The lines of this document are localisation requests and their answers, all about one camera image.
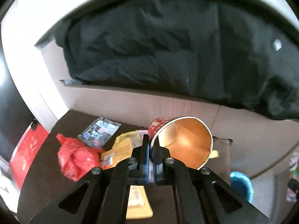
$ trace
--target white spot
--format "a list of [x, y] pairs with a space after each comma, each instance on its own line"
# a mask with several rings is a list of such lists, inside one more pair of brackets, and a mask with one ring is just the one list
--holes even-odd
[[272, 44], [273, 44], [274, 50], [276, 50], [276, 51], [279, 51], [282, 48], [282, 43], [279, 39], [274, 40]]

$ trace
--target brown tabletop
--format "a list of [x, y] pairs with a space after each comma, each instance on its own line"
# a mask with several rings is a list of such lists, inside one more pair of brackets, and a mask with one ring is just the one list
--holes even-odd
[[[56, 140], [57, 134], [66, 137], [77, 137], [98, 117], [76, 111], [68, 111], [53, 127], [51, 133], [38, 151], [21, 189], [18, 205], [18, 219], [21, 224], [27, 224], [30, 219], [49, 203], [67, 191], [74, 182], [67, 179], [60, 171], [57, 152], [60, 143]], [[110, 150], [117, 136], [120, 134], [144, 129], [143, 127], [122, 124], [117, 132], [105, 144], [104, 148]], [[230, 171], [229, 142], [215, 143], [214, 149], [220, 148], [222, 159], [211, 159], [209, 167], [220, 177], [226, 178]], [[139, 220], [127, 220], [126, 223], [175, 223], [175, 207], [171, 186], [146, 185], [145, 191], [153, 209], [153, 217]]]

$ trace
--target paper cup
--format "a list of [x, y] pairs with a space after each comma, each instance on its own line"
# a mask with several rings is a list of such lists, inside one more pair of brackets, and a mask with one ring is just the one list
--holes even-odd
[[213, 149], [213, 137], [200, 119], [192, 116], [155, 119], [148, 128], [151, 149], [159, 137], [160, 146], [187, 167], [200, 169], [208, 161]]

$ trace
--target screw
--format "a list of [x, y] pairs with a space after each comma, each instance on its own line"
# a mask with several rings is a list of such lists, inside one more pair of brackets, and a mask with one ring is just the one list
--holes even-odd
[[100, 167], [94, 167], [93, 169], [92, 169], [92, 173], [93, 174], [99, 174], [101, 172], [101, 168]]
[[128, 163], [129, 164], [134, 164], [134, 163], [136, 163], [137, 162], [137, 159], [136, 158], [134, 158], [134, 157], [129, 157], [128, 158]]
[[209, 174], [211, 172], [210, 169], [207, 167], [202, 167], [200, 171], [203, 174]]
[[173, 163], [174, 163], [174, 159], [173, 159], [172, 157], [168, 157], [168, 158], [166, 159], [166, 163], [168, 163], [168, 164], [173, 164]]

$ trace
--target dark table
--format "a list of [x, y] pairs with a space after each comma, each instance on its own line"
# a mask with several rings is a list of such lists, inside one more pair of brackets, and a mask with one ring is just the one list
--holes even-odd
[[[74, 184], [60, 171], [57, 152], [61, 145], [56, 140], [56, 135], [60, 133], [66, 137], [75, 138], [97, 118], [96, 116], [70, 110], [53, 127], [38, 151], [21, 189], [18, 205], [18, 219], [21, 224], [27, 224], [35, 214]], [[112, 148], [117, 136], [139, 129], [144, 128], [122, 124], [105, 144], [105, 150]], [[230, 172], [229, 145], [228, 140], [214, 139], [214, 149], [220, 152], [220, 158], [210, 159], [207, 163], [208, 167], [227, 182], [229, 182], [228, 175]], [[145, 191], [153, 210], [153, 217], [126, 220], [126, 223], [176, 223], [172, 187], [146, 185]]]

